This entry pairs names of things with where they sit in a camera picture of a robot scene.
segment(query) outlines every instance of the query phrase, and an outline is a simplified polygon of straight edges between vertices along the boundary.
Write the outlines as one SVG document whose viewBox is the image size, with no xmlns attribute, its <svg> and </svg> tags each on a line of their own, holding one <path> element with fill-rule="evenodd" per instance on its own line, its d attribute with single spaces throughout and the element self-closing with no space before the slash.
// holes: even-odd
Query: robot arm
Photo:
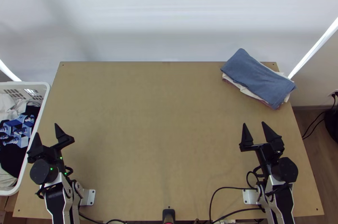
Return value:
<svg viewBox="0 0 338 224">
<path fill-rule="evenodd" d="M 298 168 L 289 158 L 280 158 L 284 152 L 282 137 L 266 123 L 262 122 L 262 126 L 267 143 L 254 145 L 246 124 L 243 124 L 240 150 L 256 152 L 264 177 L 256 183 L 256 191 L 243 190 L 244 203 L 261 205 L 269 224 L 294 224 L 292 187 Z"/>
<path fill-rule="evenodd" d="M 30 178 L 40 186 L 36 194 L 45 200 L 53 224 L 79 224 L 79 207 L 94 204 L 95 190 L 83 189 L 69 178 L 73 170 L 64 165 L 61 150 L 74 143 L 74 138 L 57 124 L 55 134 L 58 143 L 51 147 L 42 145 L 39 134 L 35 134 L 28 151 L 28 162 L 34 163 Z"/>
</svg>

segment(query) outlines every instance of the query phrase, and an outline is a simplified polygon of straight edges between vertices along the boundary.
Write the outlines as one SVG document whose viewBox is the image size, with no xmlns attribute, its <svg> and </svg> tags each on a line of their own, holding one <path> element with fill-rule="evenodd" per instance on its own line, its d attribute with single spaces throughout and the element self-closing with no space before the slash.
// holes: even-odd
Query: white wall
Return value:
<svg viewBox="0 0 338 224">
<path fill-rule="evenodd" d="M 0 0 L 0 58 L 52 83 L 60 61 L 225 61 L 238 48 L 288 74 L 336 0 Z"/>
<path fill-rule="evenodd" d="M 292 106 L 332 105 L 332 92 L 338 89 L 338 31 L 292 78 L 297 88 L 291 94 Z"/>
</svg>

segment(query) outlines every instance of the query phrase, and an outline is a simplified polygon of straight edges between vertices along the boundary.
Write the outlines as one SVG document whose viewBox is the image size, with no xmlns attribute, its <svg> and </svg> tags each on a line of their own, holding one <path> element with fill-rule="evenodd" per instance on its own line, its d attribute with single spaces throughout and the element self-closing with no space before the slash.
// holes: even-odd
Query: wooden floor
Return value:
<svg viewBox="0 0 338 224">
<path fill-rule="evenodd" d="M 301 134 L 322 111 L 294 110 Z M 325 215 L 297 217 L 295 223 L 336 224 L 338 223 L 338 144 L 329 136 L 324 122 L 321 122 L 314 133 L 304 140 L 304 145 L 308 152 Z"/>
</svg>

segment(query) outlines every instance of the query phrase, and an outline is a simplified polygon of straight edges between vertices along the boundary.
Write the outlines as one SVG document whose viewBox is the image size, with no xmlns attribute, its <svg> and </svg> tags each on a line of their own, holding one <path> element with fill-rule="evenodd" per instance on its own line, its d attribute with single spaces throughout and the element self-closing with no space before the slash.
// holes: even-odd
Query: black cable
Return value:
<svg viewBox="0 0 338 224">
<path fill-rule="evenodd" d="M 256 188 L 255 187 L 253 187 L 250 183 L 249 183 L 249 175 L 250 174 L 253 174 L 254 176 L 255 176 L 255 178 L 257 179 L 257 182 L 259 181 L 258 180 L 258 177 L 257 177 L 257 174 L 255 173 L 255 172 L 253 172 L 253 171 L 249 171 L 248 173 L 246 173 L 246 183 L 249 185 L 249 187 L 251 188 L 251 189 L 255 189 L 256 190 Z"/>
<path fill-rule="evenodd" d="M 65 174 L 66 176 L 70 176 L 74 172 L 74 170 L 71 167 L 65 166 L 65 169 L 69 170 L 69 172 Z"/>
<path fill-rule="evenodd" d="M 91 222 L 98 223 L 98 224 L 102 224 L 102 222 L 94 221 L 93 219 L 84 216 L 84 215 L 83 215 L 82 213 L 80 213 L 80 212 L 79 212 L 79 215 L 80 215 L 82 218 L 84 218 L 84 219 L 86 219 L 86 220 L 89 220 L 89 221 L 91 221 Z M 112 220 L 110 220 L 110 221 L 107 221 L 106 224 L 108 224 L 108 223 L 110 223 L 110 222 L 113 222 L 113 221 L 118 221 L 118 222 L 121 222 L 121 223 L 123 223 L 123 224 L 126 224 L 126 223 L 127 223 L 127 222 L 121 221 L 121 220 L 119 220 L 119 219 L 112 219 Z"/>
<path fill-rule="evenodd" d="M 228 213 L 227 215 L 224 215 L 224 216 L 218 218 L 217 220 L 211 222 L 211 224 L 216 223 L 216 222 L 218 222 L 220 220 L 223 220 L 226 217 L 229 217 L 230 215 L 233 215 L 235 213 L 240 213 L 240 212 L 244 212 L 244 211 L 251 211 L 251 210 L 261 210 L 261 209 L 260 208 L 246 208 L 246 209 L 241 209 L 241 210 L 233 211 L 232 213 Z"/>
<path fill-rule="evenodd" d="M 331 107 L 330 109 L 333 109 L 333 107 L 335 106 L 335 94 L 332 94 L 331 96 L 333 97 L 334 101 L 333 101 L 333 105 L 332 105 L 332 107 Z M 320 117 L 320 115 L 321 115 L 321 114 L 324 114 L 324 113 L 325 113 L 325 111 L 321 112 L 321 113 L 315 118 L 315 120 L 312 121 L 312 123 L 308 126 L 308 128 L 307 128 L 306 131 L 305 131 L 305 133 L 303 134 L 302 138 L 304 138 L 304 136 L 306 135 L 306 133 L 307 133 L 308 130 L 310 129 L 311 125 L 313 125 L 313 123 L 316 122 L 316 120 Z"/>
<path fill-rule="evenodd" d="M 121 223 L 124 223 L 124 224 L 127 223 L 127 222 L 121 221 L 121 220 L 119 220 L 119 219 L 112 219 L 112 220 L 110 220 L 110 221 L 107 221 L 106 224 L 108 224 L 108 223 L 110 223 L 110 222 L 113 222 L 113 221 L 118 221 L 118 222 L 121 222 Z"/>
<path fill-rule="evenodd" d="M 239 188 L 239 187 L 220 187 L 217 190 L 215 190 L 212 197 L 211 197 L 210 205 L 209 205 L 209 221 L 210 221 L 210 224 L 214 223 L 214 222 L 211 221 L 211 205 L 213 203 L 214 196 L 215 196 L 216 192 L 218 192 L 219 190 L 222 190 L 222 189 L 255 190 L 255 189 L 252 189 L 252 188 Z"/>
<path fill-rule="evenodd" d="M 289 184 L 289 183 L 286 183 L 286 182 L 285 182 L 283 185 L 277 187 L 276 189 L 274 189 L 274 190 L 272 190 L 272 191 L 270 191 L 270 192 L 265 193 L 265 195 L 266 195 L 267 197 L 269 197 L 269 196 L 271 196 L 271 195 L 273 195 L 273 194 L 275 194 L 275 193 L 277 193 L 277 192 L 279 192 L 279 191 L 285 189 L 285 188 L 288 186 L 288 184 Z"/>
<path fill-rule="evenodd" d="M 260 223 L 260 222 L 262 222 L 264 219 L 258 219 L 258 220 L 256 220 L 256 219 L 253 219 L 255 222 L 257 222 L 257 223 Z"/>
<path fill-rule="evenodd" d="M 324 119 L 320 120 L 320 121 L 316 124 L 316 126 L 312 129 L 311 133 L 310 133 L 308 136 L 306 136 L 305 138 L 303 138 L 303 139 L 306 139 L 306 138 L 308 138 L 309 136 L 311 136 L 311 134 L 314 132 L 314 129 L 316 129 L 316 127 L 317 127 L 321 122 L 323 122 L 323 121 L 324 121 Z"/>
</svg>

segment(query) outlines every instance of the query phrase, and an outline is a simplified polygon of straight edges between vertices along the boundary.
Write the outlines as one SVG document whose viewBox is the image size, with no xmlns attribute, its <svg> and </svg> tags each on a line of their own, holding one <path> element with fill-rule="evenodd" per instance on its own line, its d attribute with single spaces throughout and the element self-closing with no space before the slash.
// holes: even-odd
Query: electrical outlet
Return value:
<svg viewBox="0 0 338 224">
<path fill-rule="evenodd" d="M 338 89 L 336 89 L 335 91 L 331 92 L 331 93 L 328 94 L 327 96 L 331 96 L 332 94 L 335 94 L 335 92 L 338 92 Z"/>
</svg>

